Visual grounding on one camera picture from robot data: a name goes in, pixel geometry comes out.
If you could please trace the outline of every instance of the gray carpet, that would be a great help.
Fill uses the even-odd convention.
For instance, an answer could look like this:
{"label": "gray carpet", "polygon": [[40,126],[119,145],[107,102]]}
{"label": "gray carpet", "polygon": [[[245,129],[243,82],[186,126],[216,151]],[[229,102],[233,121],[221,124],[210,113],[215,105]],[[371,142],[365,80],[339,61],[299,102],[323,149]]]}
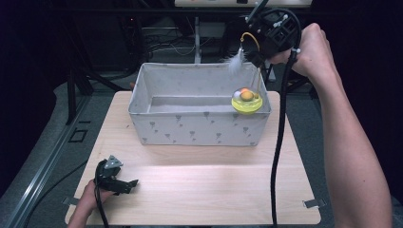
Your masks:
{"label": "gray carpet", "polygon": [[[217,63],[221,61],[217,46],[206,47],[202,53],[202,63]],[[157,63],[193,63],[193,55],[179,55],[174,50],[164,51],[155,54],[150,62]],[[269,90],[278,90],[278,82],[281,75],[281,66],[275,68],[278,76],[276,83],[268,86]],[[113,81],[115,84],[128,87],[129,82],[135,81],[136,76]],[[41,139],[32,150],[29,158],[22,167],[20,173],[11,184],[9,190],[0,199],[0,227],[13,226],[15,217],[21,214],[18,208],[25,205],[25,199],[29,184],[35,179],[37,171],[41,169],[43,163],[48,159],[53,151],[60,151],[60,156],[55,159],[53,167],[47,167],[51,171],[44,180],[44,185],[39,186],[38,191],[44,194],[56,181],[62,178],[77,165],[84,162],[95,143],[99,130],[102,126],[106,112],[113,97],[113,92],[97,82],[92,82],[95,92],[91,97],[83,97],[79,93],[78,102],[83,106],[75,122],[66,126],[67,121],[67,86],[60,85],[55,89],[57,95],[57,105],[53,115],[44,130]],[[287,98],[287,115],[293,129],[297,146],[305,165],[305,169],[312,185],[316,199],[324,199],[328,205],[319,209],[322,220],[315,226],[298,227],[334,227],[331,205],[326,188],[323,169],[323,139],[321,130],[321,118],[319,104],[309,95],[310,85],[304,85]],[[70,177],[59,183],[35,209],[29,220],[28,227],[65,227],[65,214],[67,206],[61,201],[65,196],[73,196],[75,188],[84,171],[81,167]],[[402,219],[401,205],[395,201],[395,226],[398,220]],[[23,223],[24,215],[17,224]]]}

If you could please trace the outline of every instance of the hand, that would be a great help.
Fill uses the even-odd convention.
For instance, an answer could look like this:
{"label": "hand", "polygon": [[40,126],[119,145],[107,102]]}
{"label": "hand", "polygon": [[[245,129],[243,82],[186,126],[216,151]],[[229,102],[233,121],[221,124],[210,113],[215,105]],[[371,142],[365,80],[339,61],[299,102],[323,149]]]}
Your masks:
{"label": "hand", "polygon": [[[326,83],[329,80],[329,72],[336,72],[336,66],[329,41],[318,24],[313,23],[302,31],[299,48],[301,52],[297,55],[293,70],[307,76],[313,83],[320,85]],[[272,64],[286,63],[290,51],[290,49],[283,51],[269,61]]]}
{"label": "hand", "polygon": [[[84,189],[84,193],[81,196],[77,207],[83,206],[92,211],[97,208],[97,201],[95,200],[95,183],[94,180],[90,180]],[[106,191],[100,188],[101,202],[104,203],[107,198],[112,196],[114,192]]]}
{"label": "hand", "polygon": [[[84,189],[84,193],[77,203],[76,209],[68,222],[68,227],[85,227],[86,220],[91,215],[92,211],[97,208],[97,201],[95,199],[95,183],[90,180]],[[114,193],[100,189],[101,202],[112,196]]]}

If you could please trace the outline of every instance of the human arm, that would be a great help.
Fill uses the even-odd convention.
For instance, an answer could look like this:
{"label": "human arm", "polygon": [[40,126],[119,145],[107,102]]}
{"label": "human arm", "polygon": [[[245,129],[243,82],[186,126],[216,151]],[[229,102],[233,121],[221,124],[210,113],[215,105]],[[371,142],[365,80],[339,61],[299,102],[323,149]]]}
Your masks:
{"label": "human arm", "polygon": [[[336,227],[392,227],[388,184],[374,149],[344,91],[325,33],[302,33],[293,70],[307,76],[321,104],[325,173]],[[270,60],[285,63],[290,52]]]}
{"label": "human arm", "polygon": [[[86,227],[86,220],[92,211],[97,208],[97,202],[94,195],[95,183],[90,180],[84,189],[84,193],[77,203],[77,206],[68,222],[69,228]],[[101,201],[104,202],[113,192],[100,189]]]}

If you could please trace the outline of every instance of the storage box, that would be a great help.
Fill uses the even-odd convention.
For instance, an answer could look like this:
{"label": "storage box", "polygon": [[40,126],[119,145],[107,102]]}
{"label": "storage box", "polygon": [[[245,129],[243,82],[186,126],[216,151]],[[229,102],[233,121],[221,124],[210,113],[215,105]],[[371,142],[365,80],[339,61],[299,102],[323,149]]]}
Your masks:
{"label": "storage box", "polygon": [[271,112],[264,83],[259,87],[263,105],[256,113],[242,115],[231,105],[237,89],[256,89],[256,75],[250,63],[242,64],[237,75],[229,73],[228,64],[143,64],[128,108],[140,141],[257,145]]}

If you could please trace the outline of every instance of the orange ball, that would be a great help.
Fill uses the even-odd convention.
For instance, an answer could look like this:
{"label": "orange ball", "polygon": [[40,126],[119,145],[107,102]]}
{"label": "orange ball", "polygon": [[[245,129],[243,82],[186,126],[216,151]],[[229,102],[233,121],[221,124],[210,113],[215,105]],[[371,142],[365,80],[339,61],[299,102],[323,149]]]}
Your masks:
{"label": "orange ball", "polygon": [[253,92],[251,92],[250,90],[244,91],[240,94],[240,98],[245,101],[245,102],[250,102],[252,101],[252,99],[254,98],[254,94]]}

